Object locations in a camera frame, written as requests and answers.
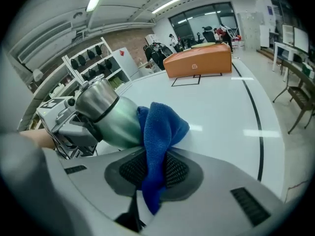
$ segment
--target silver bottle lid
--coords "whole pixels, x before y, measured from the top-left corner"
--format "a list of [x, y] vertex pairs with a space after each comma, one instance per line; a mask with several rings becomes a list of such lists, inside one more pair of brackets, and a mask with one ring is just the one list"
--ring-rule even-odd
[[75, 109], [93, 121], [99, 119], [118, 98], [104, 74], [85, 81], [79, 90], [81, 93], [75, 102]]

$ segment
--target orange box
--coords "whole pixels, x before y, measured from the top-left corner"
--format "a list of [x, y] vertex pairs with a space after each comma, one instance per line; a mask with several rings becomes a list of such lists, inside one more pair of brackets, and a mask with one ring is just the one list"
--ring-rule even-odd
[[232, 72], [231, 49], [226, 44], [194, 48], [172, 54], [163, 61], [169, 78]]

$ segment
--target ceiling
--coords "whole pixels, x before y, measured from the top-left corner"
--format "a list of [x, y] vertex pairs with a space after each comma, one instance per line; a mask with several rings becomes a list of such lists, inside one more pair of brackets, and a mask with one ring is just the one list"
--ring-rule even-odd
[[[73, 27], [86, 25], [93, 29], [108, 24], [158, 20], [167, 14], [167, 10], [172, 9], [165, 8], [157, 14], [152, 11], [169, 1], [171, 0], [101, 0], [95, 11], [87, 13], [85, 8], [89, 0], [29, 0], [12, 24], [7, 44], [13, 47], [26, 35], [31, 35], [30, 32], [39, 34], [63, 21], [71, 21]], [[179, 4], [190, 3], [190, 6], [194, 6], [200, 1], [180, 0], [173, 7], [178, 11]]]

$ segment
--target blue cloth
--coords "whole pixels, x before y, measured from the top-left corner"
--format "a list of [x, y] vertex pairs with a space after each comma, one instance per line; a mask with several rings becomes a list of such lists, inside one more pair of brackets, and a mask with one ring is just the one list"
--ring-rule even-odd
[[166, 150], [180, 142], [189, 125], [170, 107], [152, 102], [150, 109], [138, 107], [138, 119], [147, 152], [148, 175], [142, 182], [143, 198], [152, 214], [159, 209], [159, 197], [165, 189], [163, 160]]

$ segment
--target white monitor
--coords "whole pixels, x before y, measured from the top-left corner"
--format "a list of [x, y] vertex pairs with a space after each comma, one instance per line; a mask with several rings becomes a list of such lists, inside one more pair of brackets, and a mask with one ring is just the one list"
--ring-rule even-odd
[[294, 47], [303, 52], [309, 52], [309, 36], [307, 32], [294, 27]]
[[293, 26], [282, 25], [283, 43], [287, 45], [294, 45]]

